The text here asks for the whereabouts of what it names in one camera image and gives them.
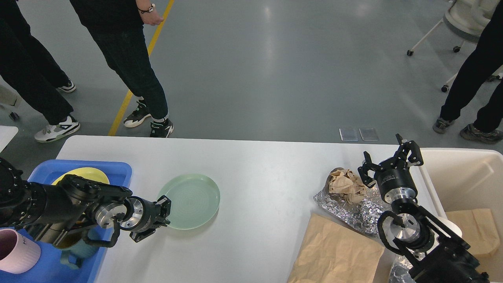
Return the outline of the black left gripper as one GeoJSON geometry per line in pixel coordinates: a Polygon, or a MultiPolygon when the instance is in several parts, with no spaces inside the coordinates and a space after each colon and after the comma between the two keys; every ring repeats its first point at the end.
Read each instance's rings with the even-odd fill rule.
{"type": "Polygon", "coordinates": [[[167,219],[171,212],[171,200],[166,195],[162,195],[156,202],[127,198],[125,205],[127,213],[120,227],[131,231],[129,236],[135,243],[151,236],[159,227],[167,227],[171,223],[167,219]]]}

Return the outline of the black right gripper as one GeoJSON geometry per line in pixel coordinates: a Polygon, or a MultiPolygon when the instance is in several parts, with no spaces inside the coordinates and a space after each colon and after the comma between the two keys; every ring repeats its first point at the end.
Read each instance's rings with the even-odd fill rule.
{"type": "Polygon", "coordinates": [[[381,198],[388,204],[399,199],[416,199],[417,189],[409,167],[424,165],[420,147],[414,140],[408,141],[400,134],[396,134],[396,138],[399,148],[395,152],[395,158],[374,164],[370,154],[363,152],[364,160],[358,168],[362,183],[368,188],[377,183],[381,198]],[[369,171],[375,172],[374,177],[368,175],[369,171]]]}

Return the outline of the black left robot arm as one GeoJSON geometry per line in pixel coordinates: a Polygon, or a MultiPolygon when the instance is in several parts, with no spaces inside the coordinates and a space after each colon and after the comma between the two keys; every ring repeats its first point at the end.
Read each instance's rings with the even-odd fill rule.
{"type": "Polygon", "coordinates": [[[60,244],[81,233],[91,246],[113,247],[120,231],[135,242],[170,224],[171,200],[151,202],[126,187],[69,174],[56,185],[22,179],[22,171],[1,159],[1,227],[24,229],[35,241],[60,244]]]}

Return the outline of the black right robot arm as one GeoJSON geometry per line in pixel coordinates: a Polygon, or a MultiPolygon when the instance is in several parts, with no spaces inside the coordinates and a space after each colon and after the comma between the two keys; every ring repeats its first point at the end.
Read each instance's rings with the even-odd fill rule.
{"type": "Polygon", "coordinates": [[[391,205],[378,219],[378,235],[384,246],[412,264],[408,271],[417,283],[488,283],[478,272],[479,261],[470,245],[427,209],[417,204],[417,188],[410,167],[424,161],[420,147],[397,134],[395,154],[375,164],[364,152],[358,168],[367,187],[377,185],[381,199],[391,205]]]}

